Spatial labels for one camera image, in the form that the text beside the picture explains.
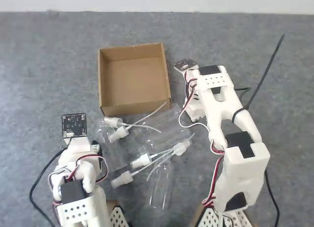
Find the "plastic bottle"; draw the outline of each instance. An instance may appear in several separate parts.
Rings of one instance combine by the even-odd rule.
[[[136,128],[130,133],[129,136],[133,138],[140,154],[161,152],[190,137],[190,130],[182,128],[178,123],[181,110],[181,107],[174,104],[169,110],[157,113],[144,121],[143,125],[152,126],[161,133],[146,128]],[[189,123],[187,117],[182,116],[181,119],[183,124]]]
[[[109,172],[125,167],[127,162],[124,159],[124,154],[122,153],[122,148],[120,147],[119,142],[110,141],[110,136],[114,133],[114,128],[106,126],[103,119],[100,119],[98,124],[96,138],[102,147],[103,156],[108,163]]]
[[[160,164],[149,179],[147,204],[158,210],[166,210],[169,206],[173,182],[173,166],[171,161]]]

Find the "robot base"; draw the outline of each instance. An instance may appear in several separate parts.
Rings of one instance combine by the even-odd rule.
[[[224,215],[226,227],[253,227],[243,211],[231,211],[224,213]],[[219,227],[218,223],[219,223],[218,215],[214,212],[212,208],[207,208],[204,211],[202,217],[200,217],[200,220],[196,226]]]

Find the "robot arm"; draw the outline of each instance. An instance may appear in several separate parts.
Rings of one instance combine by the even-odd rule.
[[[243,108],[224,66],[187,70],[185,78],[196,84],[193,93],[198,96],[186,106],[188,115],[194,121],[206,116],[209,140],[224,151],[223,170],[213,187],[215,198],[210,200],[220,213],[246,209],[255,204],[260,193],[269,152],[247,110],[240,111],[234,120],[242,132],[224,135],[222,120],[231,120]]]
[[[106,196],[96,185],[103,157],[99,145],[90,145],[84,122],[85,114],[63,115],[63,135],[69,146],[48,177],[54,205],[63,227],[110,227]]]

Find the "white wall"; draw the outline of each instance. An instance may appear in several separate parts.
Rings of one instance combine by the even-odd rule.
[[[314,0],[0,0],[0,11],[47,10],[314,14]]]

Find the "cardboard box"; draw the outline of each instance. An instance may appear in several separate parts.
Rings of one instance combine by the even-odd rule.
[[[107,116],[147,113],[171,103],[162,43],[98,51],[100,108]]]

